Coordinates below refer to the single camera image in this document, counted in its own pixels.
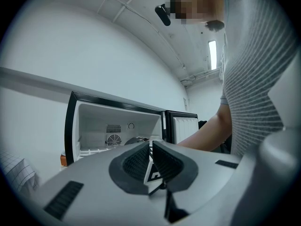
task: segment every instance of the ceiling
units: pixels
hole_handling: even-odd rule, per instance
[[[81,7],[124,27],[152,49],[184,86],[191,86],[220,74],[224,31],[211,32],[204,24],[181,25],[173,20],[164,26],[155,7],[166,0],[55,0]],[[211,71],[208,42],[217,43],[217,69]]]

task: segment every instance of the striped shirt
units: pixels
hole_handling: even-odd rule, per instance
[[[283,128],[268,92],[295,56],[298,37],[275,0],[224,2],[221,104],[231,111],[231,153],[243,155]]]

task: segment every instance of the wall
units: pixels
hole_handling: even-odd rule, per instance
[[[199,121],[207,121],[217,112],[222,95],[222,81],[214,79],[187,89],[190,112],[198,114]]]
[[[60,170],[70,91],[0,74],[0,145],[26,158],[38,184]]]
[[[3,68],[185,111],[187,93],[135,36],[89,11],[48,3],[25,10],[4,46]]]

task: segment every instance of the light fixture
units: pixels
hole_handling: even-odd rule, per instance
[[[209,42],[209,49],[210,49],[210,57],[211,57],[211,70],[216,69],[216,41]]]

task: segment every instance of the forearm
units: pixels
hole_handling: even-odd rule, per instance
[[[212,151],[221,145],[231,133],[231,121],[225,120],[216,114],[200,130],[178,145],[203,151]]]

